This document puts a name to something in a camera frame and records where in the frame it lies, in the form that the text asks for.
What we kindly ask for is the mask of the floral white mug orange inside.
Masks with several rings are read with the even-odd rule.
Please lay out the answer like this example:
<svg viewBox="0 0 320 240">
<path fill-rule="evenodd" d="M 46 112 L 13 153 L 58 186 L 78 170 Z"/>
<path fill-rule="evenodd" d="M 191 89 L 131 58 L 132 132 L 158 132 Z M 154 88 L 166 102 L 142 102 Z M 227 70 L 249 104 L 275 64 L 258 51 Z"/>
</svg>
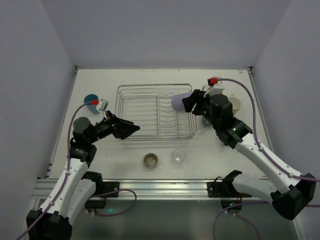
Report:
<svg viewBox="0 0 320 240">
<path fill-rule="evenodd" d="M 219 83 L 213 86 L 204 85 L 201 90 L 207 91 L 206 95 L 212 96 L 212 95 L 222 94 L 225 88 L 222 84 Z"/>
</svg>

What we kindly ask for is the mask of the small clear glass cup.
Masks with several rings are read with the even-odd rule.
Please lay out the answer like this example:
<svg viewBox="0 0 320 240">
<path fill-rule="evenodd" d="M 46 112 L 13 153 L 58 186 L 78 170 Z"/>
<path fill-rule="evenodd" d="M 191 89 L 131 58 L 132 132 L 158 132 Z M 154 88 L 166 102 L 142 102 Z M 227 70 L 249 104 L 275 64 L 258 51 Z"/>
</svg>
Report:
<svg viewBox="0 0 320 240">
<path fill-rule="evenodd" d="M 182 164 L 185 161 L 185 157 L 185 152 L 180 149 L 176 149 L 171 153 L 171 159 L 176 164 Z"/>
</svg>

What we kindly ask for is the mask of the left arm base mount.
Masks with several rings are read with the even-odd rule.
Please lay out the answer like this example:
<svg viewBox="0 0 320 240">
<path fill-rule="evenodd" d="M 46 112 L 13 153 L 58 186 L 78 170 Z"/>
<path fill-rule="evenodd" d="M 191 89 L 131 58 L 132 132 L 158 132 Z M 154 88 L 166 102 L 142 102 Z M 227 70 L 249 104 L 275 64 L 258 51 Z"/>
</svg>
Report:
<svg viewBox="0 0 320 240">
<path fill-rule="evenodd" d="M 94 211 L 97 213 L 97 210 L 104 209 L 107 200 L 109 198 L 117 198 L 119 196 L 118 192 L 113 193 L 120 189 L 120 182 L 119 181 L 104 181 L 101 186 L 94 192 L 92 196 L 86 201 L 84 207 L 88 211 Z"/>
</svg>

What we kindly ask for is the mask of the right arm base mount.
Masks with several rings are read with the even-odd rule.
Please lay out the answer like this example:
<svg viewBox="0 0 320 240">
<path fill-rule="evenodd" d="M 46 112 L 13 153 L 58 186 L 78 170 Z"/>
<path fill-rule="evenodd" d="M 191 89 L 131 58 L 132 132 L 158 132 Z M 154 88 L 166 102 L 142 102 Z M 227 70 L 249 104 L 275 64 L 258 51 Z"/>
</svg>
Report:
<svg viewBox="0 0 320 240">
<path fill-rule="evenodd" d="M 223 209 L 242 203 L 243 198 L 252 197 L 250 194 L 240 193 L 235 190 L 232 185 L 234 178 L 235 177 L 232 174 L 229 174 L 224 178 L 218 176 L 213 181 L 206 183 L 208 197 L 220 198 L 220 204 Z"/>
</svg>

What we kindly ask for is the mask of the lavender plastic tumbler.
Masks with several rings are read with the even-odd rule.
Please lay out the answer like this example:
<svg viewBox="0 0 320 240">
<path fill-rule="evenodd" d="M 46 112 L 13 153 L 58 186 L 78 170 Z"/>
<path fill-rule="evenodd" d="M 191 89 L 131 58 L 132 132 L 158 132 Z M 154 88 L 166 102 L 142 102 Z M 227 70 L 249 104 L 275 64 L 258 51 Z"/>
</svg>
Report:
<svg viewBox="0 0 320 240">
<path fill-rule="evenodd" d="M 177 95 L 174 95 L 171 98 L 171 106 L 176 112 L 185 112 L 185 107 L 183 104 L 183 99 L 188 98 L 192 93 L 191 92 L 184 92 Z"/>
</svg>

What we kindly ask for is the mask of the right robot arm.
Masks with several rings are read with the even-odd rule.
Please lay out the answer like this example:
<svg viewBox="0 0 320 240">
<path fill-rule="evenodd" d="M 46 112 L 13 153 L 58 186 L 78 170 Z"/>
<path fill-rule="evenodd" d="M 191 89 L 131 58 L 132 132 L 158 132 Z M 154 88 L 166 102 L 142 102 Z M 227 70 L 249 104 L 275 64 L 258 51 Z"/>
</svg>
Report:
<svg viewBox="0 0 320 240">
<path fill-rule="evenodd" d="M 196 89 L 181 101 L 185 112 L 203 116 L 224 145 L 249 159 L 269 179 L 252 179 L 234 170 L 222 180 L 221 190 L 226 194 L 259 198 L 272 204 L 287 220 L 293 220 L 310 203 L 316 189 L 315 177 L 310 173 L 302 175 L 264 146 L 249 126 L 234 117 L 227 96 L 208 95 Z"/>
</svg>

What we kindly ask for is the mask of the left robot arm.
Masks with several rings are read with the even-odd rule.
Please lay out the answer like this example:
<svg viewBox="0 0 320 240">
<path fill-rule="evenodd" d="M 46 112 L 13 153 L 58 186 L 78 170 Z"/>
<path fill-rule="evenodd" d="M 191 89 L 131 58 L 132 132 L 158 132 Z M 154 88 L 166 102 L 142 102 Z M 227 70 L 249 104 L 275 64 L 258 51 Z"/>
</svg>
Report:
<svg viewBox="0 0 320 240">
<path fill-rule="evenodd" d="M 73 118 L 64 170 L 39 209 L 26 217 L 29 239 L 69 240 L 75 219 L 89 198 L 106 196 L 102 175 L 89 171 L 97 152 L 94 143 L 110 135 L 124 140 L 138 130 L 138 125 L 110 111 L 95 125 L 86 117 Z"/>
</svg>

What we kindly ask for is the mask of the light blue plastic tumbler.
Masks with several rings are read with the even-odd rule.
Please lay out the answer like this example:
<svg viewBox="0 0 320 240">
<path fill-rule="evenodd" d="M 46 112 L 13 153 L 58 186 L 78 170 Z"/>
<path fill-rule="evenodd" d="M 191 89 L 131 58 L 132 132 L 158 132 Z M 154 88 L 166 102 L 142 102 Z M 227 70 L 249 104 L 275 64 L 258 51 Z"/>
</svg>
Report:
<svg viewBox="0 0 320 240">
<path fill-rule="evenodd" d="M 93 102 L 99 101 L 99 97 L 96 94 L 88 94 L 84 97 L 83 102 L 84 103 L 89 103 L 86 107 L 87 109 L 94 115 L 98 115 L 99 111 L 96 109 L 96 104 L 93 104 Z"/>
</svg>

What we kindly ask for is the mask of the speckled beige small cup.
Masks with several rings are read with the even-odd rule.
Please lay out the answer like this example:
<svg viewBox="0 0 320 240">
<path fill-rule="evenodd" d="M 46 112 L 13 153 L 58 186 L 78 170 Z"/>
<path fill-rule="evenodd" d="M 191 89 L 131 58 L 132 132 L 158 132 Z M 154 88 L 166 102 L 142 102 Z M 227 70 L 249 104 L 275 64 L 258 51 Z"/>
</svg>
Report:
<svg viewBox="0 0 320 240">
<path fill-rule="evenodd" d="M 144 157 L 143 157 L 143 164 L 146 168 L 148 169 L 154 169 L 157 167 L 159 159 L 158 156 L 154 153 L 147 153 Z"/>
</svg>

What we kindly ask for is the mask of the yellow-green ceramic mug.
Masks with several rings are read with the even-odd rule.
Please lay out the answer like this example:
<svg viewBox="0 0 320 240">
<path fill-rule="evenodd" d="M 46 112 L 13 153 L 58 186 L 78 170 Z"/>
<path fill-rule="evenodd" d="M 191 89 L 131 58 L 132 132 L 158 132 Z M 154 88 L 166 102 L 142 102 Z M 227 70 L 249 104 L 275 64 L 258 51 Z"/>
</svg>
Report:
<svg viewBox="0 0 320 240">
<path fill-rule="evenodd" d="M 242 107 L 242 101 L 235 95 L 229 96 L 228 100 L 232 104 L 232 113 L 235 116 Z"/>
</svg>

